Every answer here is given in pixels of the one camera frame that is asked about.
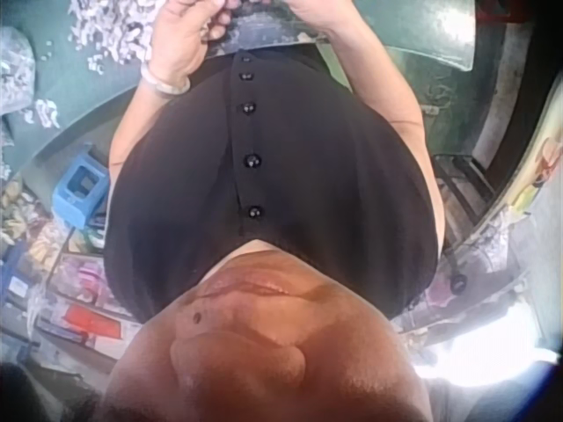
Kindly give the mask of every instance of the skin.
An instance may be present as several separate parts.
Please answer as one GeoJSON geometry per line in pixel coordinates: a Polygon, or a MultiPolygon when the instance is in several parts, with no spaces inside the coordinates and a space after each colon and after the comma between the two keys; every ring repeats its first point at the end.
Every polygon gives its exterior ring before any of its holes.
{"type": "Polygon", "coordinates": [[[104,407],[171,422],[390,420],[390,407],[431,420],[384,316],[270,249],[232,258],[146,323],[104,407]]]}
{"type": "MultiPolygon", "coordinates": [[[[350,0],[287,3],[328,35],[355,95],[391,123],[413,154],[441,247],[442,200],[405,79],[350,0]]],[[[239,5],[169,0],[155,24],[150,71],[183,86],[203,62],[205,40],[225,34],[230,10],[239,5]]],[[[169,101],[140,82],[113,138],[112,186],[169,101]]],[[[113,408],[172,422],[418,420],[414,413],[431,420],[428,393],[384,316],[304,262],[256,242],[225,257],[143,326],[112,373],[102,411],[113,408]],[[411,413],[401,418],[401,409],[411,413]]]]}

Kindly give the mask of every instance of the blue container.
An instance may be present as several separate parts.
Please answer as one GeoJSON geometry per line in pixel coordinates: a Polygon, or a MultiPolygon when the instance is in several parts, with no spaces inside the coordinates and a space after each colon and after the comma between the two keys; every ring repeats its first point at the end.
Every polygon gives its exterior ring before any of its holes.
{"type": "Polygon", "coordinates": [[[84,229],[109,192],[107,168],[88,154],[81,153],[53,192],[53,211],[77,229],[84,229]]]}

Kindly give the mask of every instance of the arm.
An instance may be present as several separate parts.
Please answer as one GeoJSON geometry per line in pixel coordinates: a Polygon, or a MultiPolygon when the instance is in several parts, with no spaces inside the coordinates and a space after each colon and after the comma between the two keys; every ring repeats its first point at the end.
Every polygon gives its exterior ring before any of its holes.
{"type": "Polygon", "coordinates": [[[286,1],[296,15],[326,33],[355,95],[389,121],[413,154],[430,192],[441,250],[445,231],[442,196],[426,145],[422,112],[411,87],[351,0],[286,1]]]}
{"type": "MultiPolygon", "coordinates": [[[[203,42],[202,36],[206,40],[223,37],[225,26],[230,23],[229,9],[239,5],[239,0],[201,0],[197,3],[168,0],[158,13],[153,29],[150,73],[167,84],[184,86],[186,78],[201,66],[207,53],[207,43],[203,42]],[[203,32],[202,28],[211,19],[214,24],[208,32],[203,32]]],[[[154,126],[171,99],[144,81],[139,83],[113,136],[109,153],[112,190],[129,154],[154,126]]]]}
{"type": "Polygon", "coordinates": [[[120,175],[125,160],[127,160],[135,145],[154,126],[169,101],[169,98],[156,93],[144,81],[141,81],[137,86],[135,95],[115,131],[115,135],[113,135],[112,146],[109,151],[109,174],[112,180],[112,188],[120,175]]]}

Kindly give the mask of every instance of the neck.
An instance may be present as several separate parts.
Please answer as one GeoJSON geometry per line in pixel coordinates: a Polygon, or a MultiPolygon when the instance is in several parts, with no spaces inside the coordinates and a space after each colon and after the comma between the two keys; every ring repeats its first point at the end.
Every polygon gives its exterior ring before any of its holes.
{"type": "Polygon", "coordinates": [[[252,240],[252,241],[248,242],[247,244],[243,244],[241,247],[237,248],[236,250],[231,252],[229,255],[227,255],[226,257],[221,259],[217,264],[215,264],[213,266],[213,268],[211,268],[205,274],[205,276],[201,279],[200,283],[204,283],[205,280],[207,280],[209,277],[211,277],[213,274],[215,274],[217,271],[219,271],[219,269],[222,266],[224,266],[225,264],[227,264],[229,261],[231,261],[232,259],[234,259],[236,257],[240,257],[241,255],[248,255],[250,253],[263,252],[263,251],[276,251],[276,250],[278,250],[278,248],[276,248],[272,244],[269,244],[267,242],[263,242],[263,241],[258,240],[258,239],[252,240]]]}

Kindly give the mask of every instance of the fingers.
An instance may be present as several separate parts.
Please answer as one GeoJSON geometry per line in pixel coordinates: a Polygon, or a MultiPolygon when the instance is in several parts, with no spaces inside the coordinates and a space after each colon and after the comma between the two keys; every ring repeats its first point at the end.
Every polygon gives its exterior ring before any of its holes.
{"type": "Polygon", "coordinates": [[[219,13],[226,3],[227,0],[201,0],[196,2],[184,15],[184,23],[192,28],[202,28],[219,13]]]}
{"type": "Polygon", "coordinates": [[[202,40],[213,41],[219,40],[227,32],[226,26],[230,24],[230,11],[222,11],[215,16],[208,30],[202,35],[202,40]]]}
{"type": "Polygon", "coordinates": [[[235,9],[238,9],[241,4],[241,0],[227,0],[227,2],[225,3],[225,9],[234,11],[235,9]]]}
{"type": "Polygon", "coordinates": [[[167,0],[163,7],[172,15],[181,17],[195,1],[196,0],[167,0]]]}
{"type": "Polygon", "coordinates": [[[230,24],[230,12],[222,11],[216,17],[216,23],[219,25],[227,26],[230,24]]]}
{"type": "Polygon", "coordinates": [[[208,33],[208,40],[219,40],[227,32],[227,28],[221,25],[213,26],[208,33]]]}

